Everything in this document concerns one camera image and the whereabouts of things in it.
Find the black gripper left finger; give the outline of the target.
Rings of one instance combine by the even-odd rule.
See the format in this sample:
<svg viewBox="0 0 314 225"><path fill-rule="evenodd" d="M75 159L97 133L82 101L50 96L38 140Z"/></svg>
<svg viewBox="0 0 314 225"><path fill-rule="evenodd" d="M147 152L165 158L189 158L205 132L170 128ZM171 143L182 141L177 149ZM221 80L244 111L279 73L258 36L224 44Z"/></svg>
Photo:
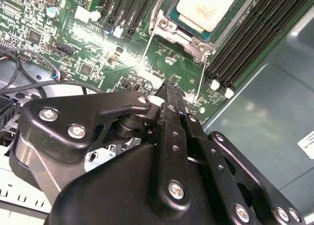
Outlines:
<svg viewBox="0 0 314 225"><path fill-rule="evenodd" d="M10 155L17 162L13 172L30 175L53 206L68 184L87 173L85 157L97 145L140 138L134 149L154 148L149 189L153 209L186 212L191 203L186 132L175 88L169 82L161 86L159 106L137 91L27 102Z"/></svg>

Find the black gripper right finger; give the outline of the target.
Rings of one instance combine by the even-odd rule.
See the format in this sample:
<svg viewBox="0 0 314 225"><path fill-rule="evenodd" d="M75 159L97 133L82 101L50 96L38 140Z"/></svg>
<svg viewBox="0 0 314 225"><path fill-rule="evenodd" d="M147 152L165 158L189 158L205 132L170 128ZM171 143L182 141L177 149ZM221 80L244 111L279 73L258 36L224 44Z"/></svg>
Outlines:
<svg viewBox="0 0 314 225"><path fill-rule="evenodd" d="M187 154L198 162L217 225L303 225L297 208L222 133L205 134L176 87Z"/></svg>

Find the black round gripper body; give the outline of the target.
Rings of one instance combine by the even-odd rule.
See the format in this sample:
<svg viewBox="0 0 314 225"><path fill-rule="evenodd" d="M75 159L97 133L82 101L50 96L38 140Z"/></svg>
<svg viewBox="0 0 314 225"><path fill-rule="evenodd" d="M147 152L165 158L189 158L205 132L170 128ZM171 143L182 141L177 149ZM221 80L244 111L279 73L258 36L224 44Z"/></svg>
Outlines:
<svg viewBox="0 0 314 225"><path fill-rule="evenodd" d="M47 225L216 225L199 165L188 162L191 205L167 221L149 201L154 148L128 150L68 184L56 198Z"/></svg>

